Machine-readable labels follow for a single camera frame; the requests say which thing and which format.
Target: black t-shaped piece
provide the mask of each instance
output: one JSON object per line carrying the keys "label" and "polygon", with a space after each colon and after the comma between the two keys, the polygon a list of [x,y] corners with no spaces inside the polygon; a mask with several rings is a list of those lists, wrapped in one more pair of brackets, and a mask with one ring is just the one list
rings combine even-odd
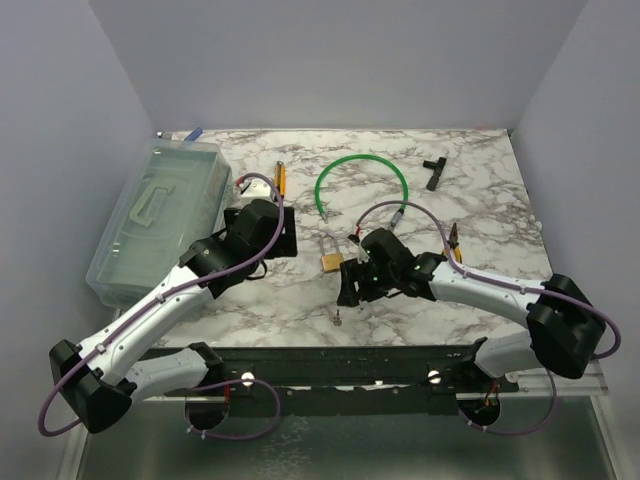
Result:
{"label": "black t-shaped piece", "polygon": [[438,180],[440,180],[440,175],[442,175],[442,170],[446,164],[447,159],[445,157],[440,157],[437,162],[430,162],[429,160],[422,162],[422,166],[424,168],[430,168],[433,170],[433,175],[431,175],[429,183],[427,183],[427,190],[433,192],[436,189],[438,186]]}

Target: gray wall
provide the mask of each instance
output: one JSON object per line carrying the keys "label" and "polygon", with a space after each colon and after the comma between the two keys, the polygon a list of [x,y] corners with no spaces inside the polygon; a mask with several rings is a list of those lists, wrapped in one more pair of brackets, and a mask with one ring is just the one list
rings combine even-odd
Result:
{"label": "gray wall", "polygon": [[[152,128],[84,0],[1,10],[0,478],[52,478],[63,439],[36,429],[47,352],[108,319],[84,275]],[[49,425],[69,416],[60,402]]]}
{"label": "gray wall", "polygon": [[515,127],[585,0],[90,0],[160,129]]}
{"label": "gray wall", "polygon": [[618,322],[603,361],[640,472],[640,3],[590,0],[513,142],[554,269]]}

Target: plastic storage box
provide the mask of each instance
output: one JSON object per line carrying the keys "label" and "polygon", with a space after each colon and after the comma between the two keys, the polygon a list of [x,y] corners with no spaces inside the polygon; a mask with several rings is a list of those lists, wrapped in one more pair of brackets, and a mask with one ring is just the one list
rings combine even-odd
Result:
{"label": "plastic storage box", "polygon": [[131,307],[195,240],[222,227],[231,197],[231,168],[216,145],[154,141],[120,195],[87,283],[105,305]]}

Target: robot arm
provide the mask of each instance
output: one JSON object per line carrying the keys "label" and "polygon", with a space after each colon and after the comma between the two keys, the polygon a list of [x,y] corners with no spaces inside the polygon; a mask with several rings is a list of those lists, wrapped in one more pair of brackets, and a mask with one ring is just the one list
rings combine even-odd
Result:
{"label": "robot arm", "polygon": [[[83,365],[62,387],[62,395],[89,432],[100,432],[118,421],[134,401],[179,388],[199,385],[221,360],[205,344],[193,344],[170,356],[138,361],[190,311],[219,297],[227,288],[252,275],[258,262],[201,284],[203,277],[228,270],[253,258],[278,227],[278,207],[254,200],[221,233],[196,241],[162,282],[118,320],[78,345],[67,340],[49,352],[54,382]],[[283,252],[291,243],[293,210],[285,209],[287,234],[269,258],[295,256]]]}
{"label": "robot arm", "polygon": [[341,265],[338,305],[356,306],[398,290],[410,297],[451,301],[501,315],[525,328],[497,339],[479,339],[472,358],[461,368],[469,375],[497,378],[515,370],[545,367],[567,378],[580,378],[604,333],[604,322],[567,302],[527,293],[525,287],[549,290],[589,303],[575,283],[554,274],[548,281],[521,280],[482,273],[496,283],[521,285],[507,290],[462,275],[443,255],[414,256],[390,231],[377,229],[361,242],[367,260]]}

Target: white marble countertop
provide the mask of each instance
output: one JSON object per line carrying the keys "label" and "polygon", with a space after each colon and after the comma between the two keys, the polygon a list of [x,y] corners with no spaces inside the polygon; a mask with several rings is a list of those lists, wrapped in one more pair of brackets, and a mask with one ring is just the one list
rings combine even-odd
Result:
{"label": "white marble countertop", "polygon": [[[183,139],[188,132],[177,133]],[[347,240],[360,214],[372,204],[401,199],[398,179],[371,161],[348,162],[325,179],[321,198],[325,224],[316,210],[313,187],[331,162],[355,153],[391,160],[409,184],[414,202],[431,209],[447,229],[458,222],[464,262],[521,278],[548,278],[551,268],[518,165],[503,130],[248,130],[205,132],[198,141],[216,143],[235,177],[251,171],[272,175],[276,161],[287,167],[285,203],[296,209],[299,255],[269,261],[264,280],[244,282],[208,305],[197,321],[184,321],[160,342],[183,347],[363,346],[471,343],[521,327],[464,305],[429,302],[402,295],[364,308],[341,308],[334,322],[340,273],[325,274],[318,238],[332,231],[345,258],[357,249]],[[423,160],[448,158],[435,192],[425,189],[432,171]],[[397,208],[380,209],[363,224],[363,235],[388,223]],[[435,226],[407,209],[395,232],[414,254],[440,252]]]}

